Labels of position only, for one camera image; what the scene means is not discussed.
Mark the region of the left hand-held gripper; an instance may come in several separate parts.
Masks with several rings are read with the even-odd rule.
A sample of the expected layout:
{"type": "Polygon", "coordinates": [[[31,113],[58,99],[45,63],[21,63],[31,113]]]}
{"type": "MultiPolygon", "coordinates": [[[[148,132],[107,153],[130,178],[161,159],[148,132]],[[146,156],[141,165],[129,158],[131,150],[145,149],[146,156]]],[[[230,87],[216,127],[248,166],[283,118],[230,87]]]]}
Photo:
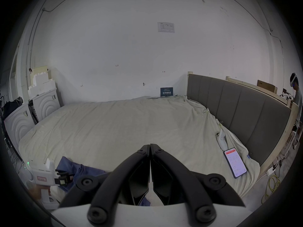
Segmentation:
{"type": "Polygon", "coordinates": [[[50,194],[51,186],[67,186],[72,183],[74,174],[55,169],[54,161],[47,159],[46,163],[36,164],[25,162],[25,175],[28,181],[40,190],[40,202],[45,209],[58,209],[59,202],[50,194]]]}

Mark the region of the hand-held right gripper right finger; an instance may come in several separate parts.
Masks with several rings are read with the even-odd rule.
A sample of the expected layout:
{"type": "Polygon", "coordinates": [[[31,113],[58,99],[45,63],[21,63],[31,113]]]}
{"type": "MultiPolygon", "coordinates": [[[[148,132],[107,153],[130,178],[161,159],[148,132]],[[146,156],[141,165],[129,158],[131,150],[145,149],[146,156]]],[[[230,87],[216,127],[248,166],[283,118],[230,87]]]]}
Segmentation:
{"type": "Polygon", "coordinates": [[[212,224],[214,204],[245,207],[225,177],[190,171],[157,144],[150,144],[150,166],[155,194],[165,206],[184,203],[189,224],[212,224]]]}

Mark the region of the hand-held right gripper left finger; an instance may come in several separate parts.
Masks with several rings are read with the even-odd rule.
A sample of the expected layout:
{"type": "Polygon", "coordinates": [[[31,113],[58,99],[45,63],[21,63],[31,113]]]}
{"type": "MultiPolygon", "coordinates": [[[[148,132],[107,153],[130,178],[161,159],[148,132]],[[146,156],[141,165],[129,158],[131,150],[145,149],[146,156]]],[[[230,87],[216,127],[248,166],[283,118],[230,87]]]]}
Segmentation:
{"type": "Polygon", "coordinates": [[[91,224],[114,224],[118,204],[140,206],[149,191],[149,145],[133,153],[112,172],[76,177],[59,210],[90,204],[91,224]]]}

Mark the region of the person's left hand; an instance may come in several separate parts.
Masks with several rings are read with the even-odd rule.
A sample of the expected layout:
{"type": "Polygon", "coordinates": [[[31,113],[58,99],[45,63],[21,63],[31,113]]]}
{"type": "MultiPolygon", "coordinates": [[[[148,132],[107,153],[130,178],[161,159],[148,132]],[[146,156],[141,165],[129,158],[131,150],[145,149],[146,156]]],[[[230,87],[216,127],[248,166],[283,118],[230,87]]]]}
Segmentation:
{"type": "Polygon", "coordinates": [[[30,195],[35,200],[41,199],[41,188],[40,185],[34,185],[32,188],[28,189],[30,195]]]}

